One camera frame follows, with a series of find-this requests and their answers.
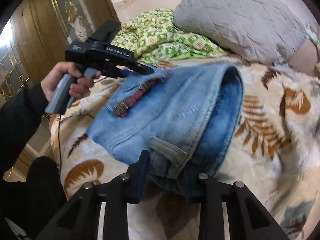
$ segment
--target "gray pillow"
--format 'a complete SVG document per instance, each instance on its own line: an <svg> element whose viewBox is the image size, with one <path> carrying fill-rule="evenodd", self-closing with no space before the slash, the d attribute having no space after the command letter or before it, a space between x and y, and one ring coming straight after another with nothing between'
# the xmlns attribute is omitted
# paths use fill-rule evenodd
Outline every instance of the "gray pillow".
<svg viewBox="0 0 320 240"><path fill-rule="evenodd" d="M307 38L303 24L279 0L182 0L173 16L181 30L266 65L286 62Z"/></svg>

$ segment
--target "bolt head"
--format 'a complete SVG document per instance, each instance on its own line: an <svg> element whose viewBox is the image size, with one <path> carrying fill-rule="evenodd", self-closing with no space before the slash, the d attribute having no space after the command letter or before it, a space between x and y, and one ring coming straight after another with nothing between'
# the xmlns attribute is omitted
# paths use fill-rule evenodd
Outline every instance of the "bolt head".
<svg viewBox="0 0 320 240"><path fill-rule="evenodd" d="M200 174L198 175L198 177L199 177L199 179L207 179L207 178L208 178L208 175L205 174L205 173L200 173Z"/></svg>
<svg viewBox="0 0 320 240"><path fill-rule="evenodd" d="M242 181L236 181L237 187L244 187L244 183Z"/></svg>
<svg viewBox="0 0 320 240"><path fill-rule="evenodd" d="M92 188L93 186L94 186L94 183L92 181L88 181L82 185L82 187L85 189Z"/></svg>
<svg viewBox="0 0 320 240"><path fill-rule="evenodd" d="M122 179L122 180L126 180L126 179L129 179L129 174L128 173L123 173L123 174L121 174L120 175L120 179Z"/></svg>

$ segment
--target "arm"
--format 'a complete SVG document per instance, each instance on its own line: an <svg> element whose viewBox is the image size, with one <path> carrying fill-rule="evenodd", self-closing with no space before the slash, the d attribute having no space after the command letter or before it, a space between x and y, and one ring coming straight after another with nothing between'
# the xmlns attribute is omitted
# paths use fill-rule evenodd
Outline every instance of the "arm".
<svg viewBox="0 0 320 240"><path fill-rule="evenodd" d="M38 129L48 101L40 83L22 89L0 109L0 175L10 169Z"/></svg>
<svg viewBox="0 0 320 240"><path fill-rule="evenodd" d="M0 176L17 161L21 151L34 135L41 123L41 116L63 74L78 78L70 87L70 95L76 99L83 97L94 82L81 78L82 74L72 62L58 63L50 73L35 84L31 90L22 89L0 109Z"/></svg>

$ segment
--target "denim fabric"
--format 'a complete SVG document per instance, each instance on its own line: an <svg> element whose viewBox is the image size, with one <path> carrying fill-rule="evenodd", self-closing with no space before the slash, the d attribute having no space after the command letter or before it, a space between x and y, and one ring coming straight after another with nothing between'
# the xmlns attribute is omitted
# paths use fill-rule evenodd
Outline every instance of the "denim fabric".
<svg viewBox="0 0 320 240"><path fill-rule="evenodd" d="M154 70L151 75L130 74L87 134L127 164L149 150L151 179L181 194L178 177L184 168L214 175L221 166L238 122L244 86L230 62ZM126 117L112 113L141 84L160 77L166 77L165 82L152 87Z"/></svg>

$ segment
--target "green patterned bedding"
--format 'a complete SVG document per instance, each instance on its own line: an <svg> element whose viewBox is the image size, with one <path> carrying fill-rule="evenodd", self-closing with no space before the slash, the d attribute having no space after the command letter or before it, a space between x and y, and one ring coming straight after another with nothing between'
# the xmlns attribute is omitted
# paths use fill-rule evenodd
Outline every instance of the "green patterned bedding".
<svg viewBox="0 0 320 240"><path fill-rule="evenodd" d="M113 45L131 50L138 61L151 64L169 59L222 57L226 53L207 37L179 30L173 10L155 9L122 25Z"/></svg>

